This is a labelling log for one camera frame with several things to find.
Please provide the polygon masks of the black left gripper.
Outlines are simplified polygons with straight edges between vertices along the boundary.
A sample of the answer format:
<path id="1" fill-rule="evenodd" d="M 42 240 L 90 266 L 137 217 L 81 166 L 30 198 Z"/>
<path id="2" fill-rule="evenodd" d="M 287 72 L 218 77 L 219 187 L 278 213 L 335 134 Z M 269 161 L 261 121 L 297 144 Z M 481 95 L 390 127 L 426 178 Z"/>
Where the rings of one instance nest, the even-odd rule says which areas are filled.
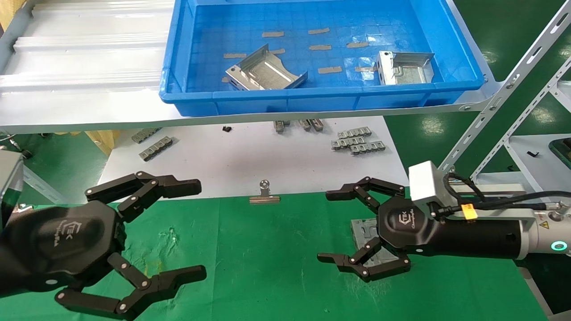
<path id="1" fill-rule="evenodd" d="M 55 300 L 70 311 L 135 320 L 152 304 L 173 299 L 180 286 L 206 279 L 207 271 L 197 265 L 147 278 L 119 254 L 126 242 L 123 222 L 131 223 L 160 198 L 201 192 L 198 179 L 140 171 L 87 189 L 90 202 L 84 205 L 13 215 L 1 232 L 1 296 L 66 287 Z M 106 205 L 120 199 L 116 210 Z M 135 287 L 129 296 L 119 300 L 82 292 L 112 268 Z"/>

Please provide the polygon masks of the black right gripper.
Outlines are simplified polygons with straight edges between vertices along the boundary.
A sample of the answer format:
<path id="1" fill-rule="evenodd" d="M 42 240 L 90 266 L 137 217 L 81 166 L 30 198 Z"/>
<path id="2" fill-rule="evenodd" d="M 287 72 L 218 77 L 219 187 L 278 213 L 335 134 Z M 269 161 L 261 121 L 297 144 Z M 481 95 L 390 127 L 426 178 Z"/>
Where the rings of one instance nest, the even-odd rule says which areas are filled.
<path id="1" fill-rule="evenodd" d="M 391 198 L 381 204 L 369 191 Z M 318 253 L 318 261 L 334 264 L 340 272 L 353 273 L 364 282 L 371 282 L 409 272 L 411 262 L 406 254 L 494 259 L 515 259 L 520 255 L 522 236 L 519 221 L 435 221 L 404 197 L 404 186 L 373 177 L 364 177 L 356 183 L 344 184 L 338 190 L 326 191 L 328 201 L 358 199 L 374 214 L 378 213 L 378 236 L 353 256 Z M 365 262 L 383 246 L 396 253 L 397 259 L 366 267 Z"/>

